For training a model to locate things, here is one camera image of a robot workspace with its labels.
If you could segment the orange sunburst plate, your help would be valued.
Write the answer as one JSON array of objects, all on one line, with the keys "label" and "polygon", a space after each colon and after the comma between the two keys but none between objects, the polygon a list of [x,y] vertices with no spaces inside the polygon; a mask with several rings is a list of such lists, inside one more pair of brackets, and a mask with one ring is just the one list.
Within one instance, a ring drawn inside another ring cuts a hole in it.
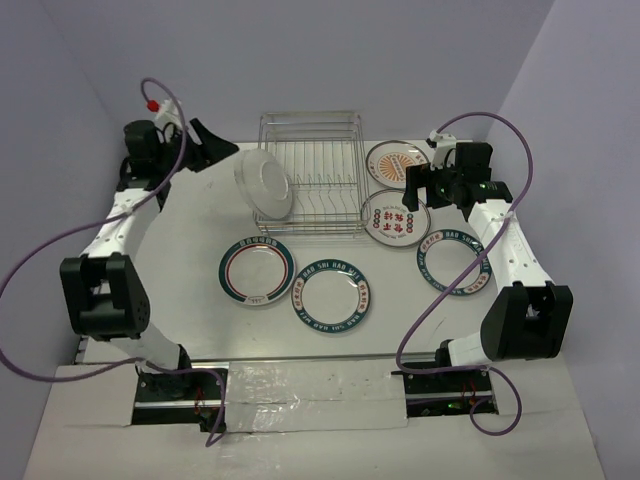
[{"label": "orange sunburst plate", "polygon": [[406,169],[426,164],[429,158],[416,145],[399,140],[374,145],[365,158],[369,175],[380,185],[392,189],[404,189]]}]

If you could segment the red character plate green rim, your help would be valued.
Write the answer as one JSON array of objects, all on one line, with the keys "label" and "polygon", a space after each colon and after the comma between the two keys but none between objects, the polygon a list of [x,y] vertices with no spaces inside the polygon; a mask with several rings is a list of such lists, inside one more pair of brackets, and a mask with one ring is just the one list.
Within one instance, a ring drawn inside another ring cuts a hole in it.
[{"label": "red character plate green rim", "polygon": [[365,232],[376,242],[393,248],[417,245],[431,230],[431,215],[420,201],[416,211],[402,203],[404,192],[385,189],[372,194],[361,208]]}]

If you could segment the teal lettered rim plate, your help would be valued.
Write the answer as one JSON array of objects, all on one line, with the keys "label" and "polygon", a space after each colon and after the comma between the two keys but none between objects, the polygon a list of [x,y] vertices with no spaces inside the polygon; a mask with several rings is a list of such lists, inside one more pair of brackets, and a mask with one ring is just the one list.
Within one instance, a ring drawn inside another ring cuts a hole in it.
[{"label": "teal lettered rim plate", "polygon": [[[429,285],[443,292],[484,251],[472,235],[455,229],[432,232],[419,244],[418,269]],[[491,280],[492,268],[487,258],[452,290],[451,296],[466,297],[480,292]]]},{"label": "teal lettered rim plate", "polygon": [[372,290],[355,265],[339,259],[322,259],[297,274],[291,303],[304,325],[322,334],[339,335],[366,319],[372,305]]}]

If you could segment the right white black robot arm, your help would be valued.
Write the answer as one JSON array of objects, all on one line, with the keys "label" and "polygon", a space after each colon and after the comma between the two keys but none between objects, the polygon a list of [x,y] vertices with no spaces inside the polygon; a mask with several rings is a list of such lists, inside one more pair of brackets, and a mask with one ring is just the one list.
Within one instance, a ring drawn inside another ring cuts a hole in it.
[{"label": "right white black robot arm", "polygon": [[406,170],[403,203],[418,206],[425,189],[434,209],[454,205],[475,232],[496,281],[497,297],[479,330],[446,343],[447,358],[434,368],[447,391],[469,379],[471,365],[556,357],[566,332],[573,295],[538,263],[515,214],[516,202],[491,178],[492,147],[486,142],[432,140],[434,157]]}]

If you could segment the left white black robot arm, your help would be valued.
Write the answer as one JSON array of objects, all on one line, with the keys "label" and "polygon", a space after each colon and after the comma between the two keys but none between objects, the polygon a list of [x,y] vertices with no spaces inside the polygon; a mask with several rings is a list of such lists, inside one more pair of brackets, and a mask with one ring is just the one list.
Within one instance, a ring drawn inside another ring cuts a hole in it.
[{"label": "left white black robot arm", "polygon": [[75,333],[114,346],[137,360],[140,380],[180,399],[196,375],[183,346],[151,322],[151,303],[134,259],[151,223],[162,212],[172,170],[198,173],[237,153],[236,144],[211,133],[198,119],[184,133],[177,122],[158,128],[136,120],[124,129],[123,160],[109,223],[78,257],[60,266],[64,298]]}]

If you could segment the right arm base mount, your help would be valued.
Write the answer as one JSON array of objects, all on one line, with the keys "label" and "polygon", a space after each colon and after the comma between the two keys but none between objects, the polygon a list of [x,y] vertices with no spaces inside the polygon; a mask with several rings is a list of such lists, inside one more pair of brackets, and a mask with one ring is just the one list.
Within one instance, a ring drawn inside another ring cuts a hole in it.
[{"label": "right arm base mount", "polygon": [[395,370],[402,379],[409,418],[497,413],[494,391],[487,373],[481,371],[415,375]]}]

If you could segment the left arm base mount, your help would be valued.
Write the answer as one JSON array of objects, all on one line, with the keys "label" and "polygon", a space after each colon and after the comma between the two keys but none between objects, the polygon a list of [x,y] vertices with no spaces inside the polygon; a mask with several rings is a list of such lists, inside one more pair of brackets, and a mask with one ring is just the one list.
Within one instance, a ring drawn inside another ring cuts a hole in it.
[{"label": "left arm base mount", "polygon": [[223,433],[216,420],[222,400],[220,381],[205,369],[193,373],[138,374],[131,416],[133,425],[197,425],[201,432]]}]

